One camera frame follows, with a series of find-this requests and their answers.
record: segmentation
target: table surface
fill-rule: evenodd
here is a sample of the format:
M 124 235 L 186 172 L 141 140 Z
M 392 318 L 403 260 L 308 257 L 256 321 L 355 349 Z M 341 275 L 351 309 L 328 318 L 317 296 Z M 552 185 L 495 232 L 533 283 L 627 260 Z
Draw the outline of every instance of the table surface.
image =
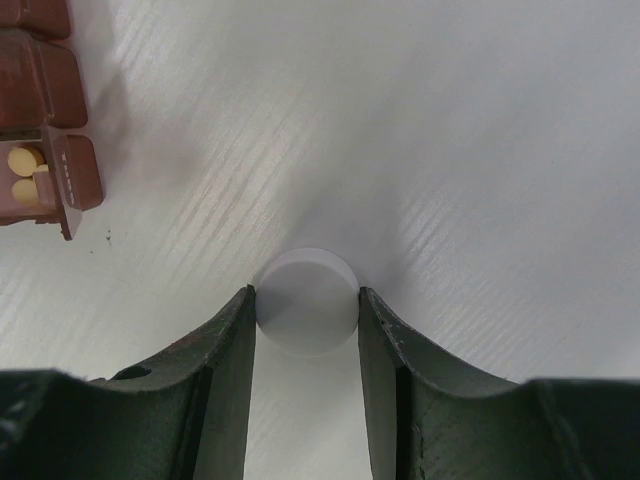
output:
M 108 377 L 330 250 L 521 381 L 640 374 L 640 3 L 72 0 L 107 190 L 0 232 L 0 367 Z M 356 339 L 260 334 L 247 479 L 370 478 Z

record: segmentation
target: yellow pill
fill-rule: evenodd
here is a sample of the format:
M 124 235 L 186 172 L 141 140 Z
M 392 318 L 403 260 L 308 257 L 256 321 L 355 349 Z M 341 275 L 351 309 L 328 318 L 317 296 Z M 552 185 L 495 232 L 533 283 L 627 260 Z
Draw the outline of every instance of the yellow pill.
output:
M 42 154 L 35 148 L 16 147 L 9 152 L 9 168 L 16 175 L 30 177 L 40 165 L 44 164 Z
M 36 182 L 29 179 L 18 180 L 11 188 L 13 198 L 25 207 L 35 207 L 38 205 L 38 189 Z

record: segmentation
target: white cylindrical lid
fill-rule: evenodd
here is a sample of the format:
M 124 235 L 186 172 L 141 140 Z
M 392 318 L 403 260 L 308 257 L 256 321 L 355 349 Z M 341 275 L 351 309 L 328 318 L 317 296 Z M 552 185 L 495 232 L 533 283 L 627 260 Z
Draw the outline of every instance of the white cylindrical lid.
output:
M 292 250 L 271 263 L 258 284 L 258 325 L 290 353 L 322 355 L 353 334 L 358 290 L 340 257 L 317 248 Z

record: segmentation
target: reddish-brown plastic container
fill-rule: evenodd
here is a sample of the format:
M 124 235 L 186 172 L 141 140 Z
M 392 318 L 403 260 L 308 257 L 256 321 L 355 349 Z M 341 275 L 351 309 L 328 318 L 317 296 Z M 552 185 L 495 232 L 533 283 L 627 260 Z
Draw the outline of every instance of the reddish-brown plastic container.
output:
M 81 128 L 87 119 L 73 52 L 18 29 L 0 29 L 0 129 Z
M 21 180 L 6 158 L 13 147 L 38 150 L 49 166 L 49 178 L 38 176 L 41 203 L 25 207 L 13 198 L 11 187 Z M 50 127 L 0 132 L 0 226 L 27 220 L 37 224 L 59 223 L 71 240 L 82 212 L 103 201 L 102 185 L 91 141 L 81 135 L 65 135 Z
M 65 0 L 0 0 L 0 27 L 20 27 L 52 40 L 71 35 Z

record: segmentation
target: white round object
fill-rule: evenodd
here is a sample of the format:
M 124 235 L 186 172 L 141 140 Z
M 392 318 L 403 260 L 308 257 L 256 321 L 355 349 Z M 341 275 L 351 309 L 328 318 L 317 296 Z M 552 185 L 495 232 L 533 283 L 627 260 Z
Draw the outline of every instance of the white round object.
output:
M 300 248 L 278 257 L 257 289 L 258 325 L 295 355 L 334 350 L 358 324 L 358 280 L 344 260 L 325 250 Z

